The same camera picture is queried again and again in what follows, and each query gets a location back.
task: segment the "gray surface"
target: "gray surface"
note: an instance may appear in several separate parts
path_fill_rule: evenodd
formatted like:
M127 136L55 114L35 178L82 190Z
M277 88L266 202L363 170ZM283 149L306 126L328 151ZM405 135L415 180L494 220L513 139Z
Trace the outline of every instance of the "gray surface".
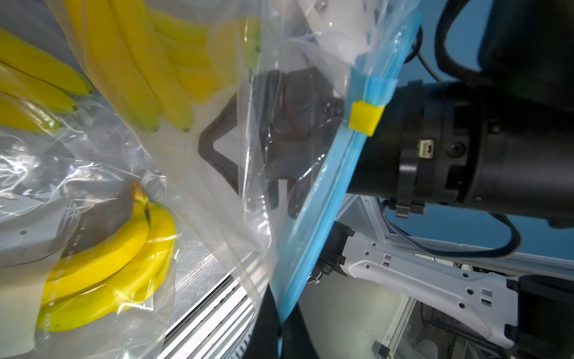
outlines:
M199 241L185 241L176 268L176 298L169 326L215 286L227 271Z

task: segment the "metal frame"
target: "metal frame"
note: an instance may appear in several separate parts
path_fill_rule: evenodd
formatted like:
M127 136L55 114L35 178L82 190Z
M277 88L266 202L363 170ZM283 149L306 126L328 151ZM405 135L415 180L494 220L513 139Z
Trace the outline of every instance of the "metal frame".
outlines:
M221 358L254 318L247 292L228 275L170 328L158 359Z
M373 223L373 226L376 225L375 230L377 231L377 239L379 242L388 244L394 248L401 249L406 252L424 254L413 247L411 244L401 239L396 234L389 231L389 228L384 224L381 213L379 212L377 198L361 196L361 200L363 200L363 204L369 213L369 218ZM427 238L413 238L424 246L438 250L466 251L488 249L478 246L430 240ZM574 261L537 256L535 254L513 253L512 255L505 258L449 258L449 260L457 263L473 265L480 268L487 268L492 271L502 272L514 276L538 274L574 280Z
M406 325L409 323L411 314L413 313L414 305L417 303L415 298L404 296L401 304L397 308L395 318L393 319L389 331L385 339L381 343L389 348L390 353L397 351L397 346L405 333Z

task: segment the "blue wall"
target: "blue wall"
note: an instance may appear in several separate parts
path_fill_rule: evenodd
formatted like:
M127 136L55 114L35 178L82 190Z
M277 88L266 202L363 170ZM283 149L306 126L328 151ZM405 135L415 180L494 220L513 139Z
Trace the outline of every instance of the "blue wall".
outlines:
M443 80L450 77L436 65L434 44L436 24L445 3L445 0L421 0L419 6L424 30L422 54ZM492 0L472 0L452 25L447 50L455 61L478 69L478 48L491 5ZM403 66L399 86L414 79L434 81L416 58ZM479 211L428 206L425 215L415 214L411 219L398 219L393 211L387 216L416 237L491 248L504 245L510 238L507 227ZM554 230L541 219L511 216L511 220L523 237L520 252L574 260L574 229Z

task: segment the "white surface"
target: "white surface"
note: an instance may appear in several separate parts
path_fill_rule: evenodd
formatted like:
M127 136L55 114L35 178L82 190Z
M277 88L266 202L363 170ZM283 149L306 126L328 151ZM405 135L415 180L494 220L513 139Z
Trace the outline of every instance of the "white surface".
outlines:
M436 359L438 349L435 343L427 339L413 347L404 338L401 338L394 357L395 359Z
M325 51L350 64L369 51L367 38L375 31L374 1L297 2Z
M376 243L360 232L348 238L343 255L346 262L342 268L350 276L387 285L413 297L458 319L503 348L514 345L505 337L504 326L517 325L518 294L506 288L506 277L429 261ZM483 295L483 289L492 295ZM482 299L490 301L491 306L482 304Z
M0 358L34 349L44 283L64 248L28 264L0 268Z
M4 202L30 201L19 196L18 200L0 200ZM0 228L0 267L37 261L65 246L69 236L76 229L79 212L72 202L59 198L53 202L40 202L42 206L26 215L12 215ZM58 230L68 228L67 236L59 236Z
M333 272L307 284L299 306L320 358L371 359L375 341L388 345L404 299L383 285Z

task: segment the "banana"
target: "banana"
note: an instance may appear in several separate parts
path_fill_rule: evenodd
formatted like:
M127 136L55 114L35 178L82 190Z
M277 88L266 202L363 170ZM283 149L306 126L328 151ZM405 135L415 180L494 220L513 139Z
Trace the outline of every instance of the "banana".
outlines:
M92 85L75 69L0 28L0 62L64 92L89 95Z
M41 108L0 94L0 125L33 133L53 132L61 123Z
M42 307L108 278L137 255L149 232L144 196L134 183L130 220L100 244L58 261L44 286Z
M0 63L0 92L60 113L74 113L76 102L56 87Z
M173 64L189 67L211 66L211 59L204 47L189 45L170 37L159 35L165 53Z
M159 287L163 284L163 282L165 281L165 278L168 275L168 271L169 271L169 266L172 262L172 255L173 255L173 250L174 250L174 246L172 246L168 257L165 259L164 261L164 265L163 267L160 269L159 272L157 272L157 274L155 275L155 277L150 280L146 285L144 285L143 287L141 287L134 295L132 302L137 305L140 306L141 304L143 304L146 300L148 300L155 292L156 290L159 289ZM119 310L124 310L130 308L129 305L123 305L120 308L118 308Z
M149 202L148 209L148 240L139 253L125 267L93 286L89 292L43 308L38 317L41 329L72 330L108 313L133 306L133 299L141 295L139 290L145 291L146 295L149 293L149 290L142 288L150 288L150 281L161 279L160 271L165 269L167 259L173 253L176 228L169 212L159 204Z
M224 85L214 68L184 67L174 65L177 79L194 103L206 103L210 97L223 89Z
M110 5L135 64L160 99L165 119L189 132L193 125L191 104L173 74L143 0L110 0Z
M146 132L157 131L158 100L135 66L107 0L63 2L88 77L128 123Z
M245 17L223 23L215 28L205 45L186 41L185 32L161 34L160 40L169 60L187 67L236 66L237 54L241 52L246 67L253 67L259 56L261 22L257 17ZM237 49L237 42L242 47Z
M204 47L207 44L211 31L209 26L183 21L155 10L150 10L149 13L159 33L188 45Z
M245 67L257 63L261 42L261 20L248 16L239 20L225 22L215 28L207 43L207 53L214 65L226 65L238 58L238 52Z

